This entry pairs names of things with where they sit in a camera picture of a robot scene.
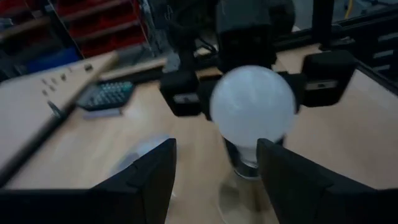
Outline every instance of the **wooden table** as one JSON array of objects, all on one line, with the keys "label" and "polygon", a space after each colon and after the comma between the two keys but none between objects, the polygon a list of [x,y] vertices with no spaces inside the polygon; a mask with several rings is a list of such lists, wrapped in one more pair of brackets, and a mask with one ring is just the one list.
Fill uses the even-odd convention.
[{"label": "wooden table", "polygon": [[[303,56],[314,52],[318,52],[315,45],[280,52],[276,69],[299,72]],[[107,73],[103,78],[117,73]],[[285,146],[371,187],[398,187],[394,175],[398,168],[394,132],[398,128],[397,109],[396,96],[356,71],[340,103],[324,108],[302,107]],[[176,197],[170,204],[169,222],[222,223],[216,198],[231,165],[216,126],[203,115],[175,117],[157,82],[138,86],[122,117],[86,121],[82,114],[76,109],[6,187],[92,187],[109,177],[132,146],[168,134],[177,139],[178,151]]]}]

